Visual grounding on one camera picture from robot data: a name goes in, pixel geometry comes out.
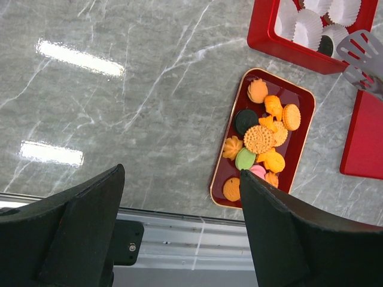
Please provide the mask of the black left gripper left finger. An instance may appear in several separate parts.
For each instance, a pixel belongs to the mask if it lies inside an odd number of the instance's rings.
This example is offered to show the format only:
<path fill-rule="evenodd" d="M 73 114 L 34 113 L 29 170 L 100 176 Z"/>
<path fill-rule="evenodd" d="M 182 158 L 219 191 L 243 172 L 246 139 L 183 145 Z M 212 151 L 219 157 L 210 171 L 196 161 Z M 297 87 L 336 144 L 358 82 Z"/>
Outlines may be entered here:
<path fill-rule="evenodd" d="M 1 209 L 2 286 L 111 286 L 108 253 L 124 188 L 118 164 L 22 207 Z"/>

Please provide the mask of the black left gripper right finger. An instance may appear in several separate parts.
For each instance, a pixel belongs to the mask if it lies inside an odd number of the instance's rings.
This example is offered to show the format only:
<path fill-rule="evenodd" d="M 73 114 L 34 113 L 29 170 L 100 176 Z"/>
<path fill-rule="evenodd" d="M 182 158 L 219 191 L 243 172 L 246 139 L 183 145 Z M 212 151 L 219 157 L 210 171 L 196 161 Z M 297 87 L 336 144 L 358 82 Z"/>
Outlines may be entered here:
<path fill-rule="evenodd" d="M 382 228 L 291 196 L 250 171 L 242 210 L 259 286 L 381 286 Z"/>

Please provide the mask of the black white sandwich cookie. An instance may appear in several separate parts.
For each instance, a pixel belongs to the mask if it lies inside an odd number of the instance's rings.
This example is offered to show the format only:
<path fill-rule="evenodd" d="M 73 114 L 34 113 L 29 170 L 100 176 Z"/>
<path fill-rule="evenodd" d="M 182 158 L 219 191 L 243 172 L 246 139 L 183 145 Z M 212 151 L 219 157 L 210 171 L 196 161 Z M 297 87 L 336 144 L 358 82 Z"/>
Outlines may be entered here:
<path fill-rule="evenodd" d="M 334 43 L 331 37 L 328 35 L 322 35 L 317 51 L 323 55 L 332 57 L 334 52 Z"/>

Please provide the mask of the silver slotted tongs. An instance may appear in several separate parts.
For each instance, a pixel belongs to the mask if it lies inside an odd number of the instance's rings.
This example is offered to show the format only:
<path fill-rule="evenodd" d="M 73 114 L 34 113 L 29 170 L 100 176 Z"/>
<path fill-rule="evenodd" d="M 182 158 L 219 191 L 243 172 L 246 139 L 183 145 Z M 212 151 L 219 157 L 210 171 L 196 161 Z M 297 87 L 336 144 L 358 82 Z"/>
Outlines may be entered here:
<path fill-rule="evenodd" d="M 342 75 L 355 88 L 382 100 L 382 43 L 369 31 L 357 30 L 336 46 L 339 57 L 348 64 Z"/>

